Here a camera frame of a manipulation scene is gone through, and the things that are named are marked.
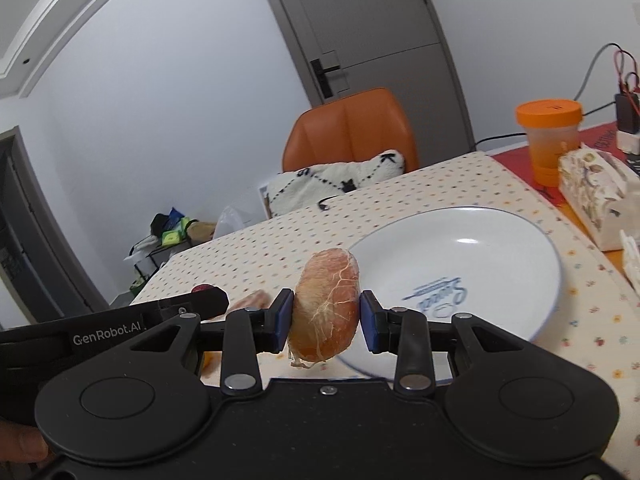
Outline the person's hand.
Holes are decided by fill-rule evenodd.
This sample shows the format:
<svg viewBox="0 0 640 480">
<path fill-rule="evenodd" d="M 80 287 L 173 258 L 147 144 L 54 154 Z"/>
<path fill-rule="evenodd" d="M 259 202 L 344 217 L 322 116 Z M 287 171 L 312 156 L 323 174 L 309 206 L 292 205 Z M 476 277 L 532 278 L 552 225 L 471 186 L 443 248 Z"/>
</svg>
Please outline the person's hand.
<svg viewBox="0 0 640 480">
<path fill-rule="evenodd" d="M 2 422 L 0 460 L 10 463 L 39 463 L 49 455 L 49 447 L 36 428 Z"/>
</svg>

